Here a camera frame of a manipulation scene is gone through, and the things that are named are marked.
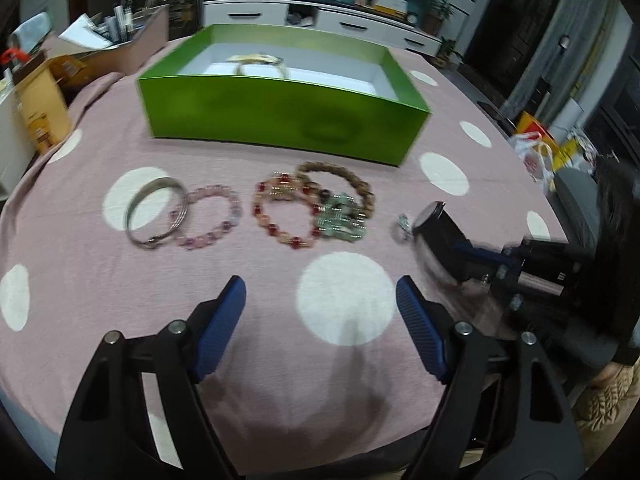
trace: drawer handle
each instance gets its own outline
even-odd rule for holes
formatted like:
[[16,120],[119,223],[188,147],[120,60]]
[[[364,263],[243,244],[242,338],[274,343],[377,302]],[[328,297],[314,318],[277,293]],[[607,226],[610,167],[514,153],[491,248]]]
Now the drawer handle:
[[418,46],[424,46],[424,43],[420,43],[420,41],[410,40],[409,38],[404,38],[404,40],[407,43],[411,43],[411,44],[418,45]]
[[345,23],[345,22],[340,22],[340,24],[343,27],[346,28],[355,28],[356,30],[367,30],[369,27],[363,27],[362,25],[353,25],[353,23]]
[[236,19],[236,18],[259,18],[260,16],[262,16],[261,12],[230,12],[229,13],[229,17]]

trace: plastic bag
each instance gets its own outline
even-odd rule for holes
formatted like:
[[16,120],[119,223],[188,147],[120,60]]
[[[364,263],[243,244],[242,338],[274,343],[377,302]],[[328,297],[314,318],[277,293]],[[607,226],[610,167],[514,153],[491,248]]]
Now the plastic bag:
[[508,142],[543,193],[547,194],[553,190],[553,152],[551,147],[542,141],[542,134],[539,132],[516,134],[511,136]]

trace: bracelet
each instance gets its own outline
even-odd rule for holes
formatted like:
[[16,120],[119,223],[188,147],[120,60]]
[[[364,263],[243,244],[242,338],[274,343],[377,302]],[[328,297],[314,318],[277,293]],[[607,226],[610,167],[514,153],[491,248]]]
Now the bracelet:
[[[229,216],[228,218],[220,222],[216,227],[207,233],[195,237],[185,236],[180,230],[175,231],[175,242],[191,251],[192,249],[201,249],[215,242],[218,238],[222,238],[223,235],[231,231],[233,227],[236,227],[240,223],[240,217],[242,216],[242,208],[240,207],[240,199],[235,191],[232,191],[229,186],[220,186],[215,184],[213,186],[199,187],[196,191],[187,194],[187,200],[190,204],[196,203],[198,200],[209,196],[223,196],[229,200]],[[179,215],[178,210],[169,211],[169,222],[174,222],[175,218]]]
[[[131,232],[131,218],[133,216],[133,212],[136,210],[140,202],[142,202],[142,200],[147,196],[159,189],[165,189],[168,187],[176,190],[180,195],[180,203],[178,205],[178,209],[175,210],[175,215],[169,227],[169,230],[164,234],[152,236],[148,240],[138,240]],[[127,234],[127,238],[129,238],[131,243],[137,245],[138,247],[142,247],[145,249],[155,249],[162,240],[169,237],[178,230],[180,224],[187,217],[188,209],[189,201],[187,197],[187,190],[184,189],[184,186],[180,182],[168,176],[156,178],[148,184],[145,184],[130,200],[129,205],[127,205],[127,210],[124,215],[124,229]]]
[[335,237],[348,242],[360,240],[366,231],[364,212],[346,193],[333,195],[316,218],[316,226],[325,237]]
[[312,192],[311,188],[305,187],[298,179],[287,173],[275,173],[273,177],[259,182],[255,186],[254,194],[254,216],[258,220],[258,225],[267,229],[269,236],[275,236],[281,244],[289,244],[293,249],[311,248],[316,243],[316,239],[321,237],[322,231],[312,222],[310,236],[301,238],[291,236],[271,221],[271,217],[263,212],[265,199],[270,200],[302,200],[306,202],[311,215],[315,218],[322,212],[322,207],[318,202],[318,196]]
[[362,197],[362,213],[365,218],[371,218],[376,210],[376,196],[371,192],[368,182],[360,180],[354,173],[337,164],[329,162],[303,162],[296,168],[295,176],[304,186],[310,187],[318,194],[321,203],[326,203],[334,194],[328,189],[321,189],[317,182],[313,182],[306,173],[308,171],[325,171],[341,176]]
[[284,66],[284,60],[281,57],[268,56],[268,54],[248,54],[247,56],[231,56],[227,61],[238,63],[234,75],[245,75],[244,69],[242,68],[244,65],[260,64],[276,67],[280,71],[283,79],[289,79],[287,67]]

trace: pink tablecloth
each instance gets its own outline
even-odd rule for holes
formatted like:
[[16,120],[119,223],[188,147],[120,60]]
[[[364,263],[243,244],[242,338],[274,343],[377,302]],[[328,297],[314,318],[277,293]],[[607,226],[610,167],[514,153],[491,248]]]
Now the pink tablecloth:
[[[277,148],[155,139],[134,76],[111,74],[85,89],[70,110],[77,129],[32,168],[0,219],[0,387],[60,433],[105,332],[155,333],[216,297],[238,274],[248,289],[246,307],[218,372],[201,393],[241,474],[320,465],[426,426],[443,387],[420,364],[396,309],[396,281],[412,275],[428,300],[445,303],[484,330],[495,328],[496,312],[486,297],[444,290],[427,277],[410,247],[390,235],[398,214],[411,218],[429,202],[444,200],[469,238],[498,247],[530,230],[563,234],[542,192],[480,110],[419,56],[394,55],[407,72],[422,74],[412,81],[433,111],[400,168]],[[364,240],[293,251],[246,213],[258,181],[304,160],[345,165],[371,184],[376,213]],[[192,252],[174,245],[134,247],[122,232],[124,207],[142,184],[165,174],[192,189],[232,186],[245,208],[240,225]],[[350,191],[335,177],[321,174],[318,180]],[[167,197],[160,192],[143,204],[135,218],[144,225],[141,232],[164,227]],[[193,232],[224,217],[226,204],[217,200],[194,206]],[[302,205],[277,203],[269,213],[292,233],[308,232]],[[146,381],[152,425],[162,455],[172,460],[152,383]]]

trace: metal bolt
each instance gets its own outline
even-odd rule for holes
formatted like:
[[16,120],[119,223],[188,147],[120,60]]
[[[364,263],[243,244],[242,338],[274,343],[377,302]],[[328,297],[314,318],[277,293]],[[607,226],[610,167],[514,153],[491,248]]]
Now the metal bolt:
[[172,334],[178,335],[186,330],[187,324],[181,319],[176,319],[175,321],[172,321],[171,323],[169,323],[168,328],[169,328],[169,332],[171,332]]
[[459,321],[456,323],[456,332],[462,335],[469,335],[473,332],[474,328],[466,321]]
[[511,310],[519,310],[522,306],[523,298],[520,294],[516,294],[513,298],[511,298],[511,302],[509,303],[509,308]]
[[120,339],[120,332],[117,330],[111,330],[104,335],[104,342],[109,345],[114,344],[118,339]]
[[534,345],[537,341],[536,335],[533,332],[523,332],[520,334],[520,338],[524,341],[525,345]]
[[508,271],[509,269],[507,269],[507,266],[501,265],[500,267],[498,267],[498,270],[495,271],[495,277],[499,280],[503,280],[507,277]]

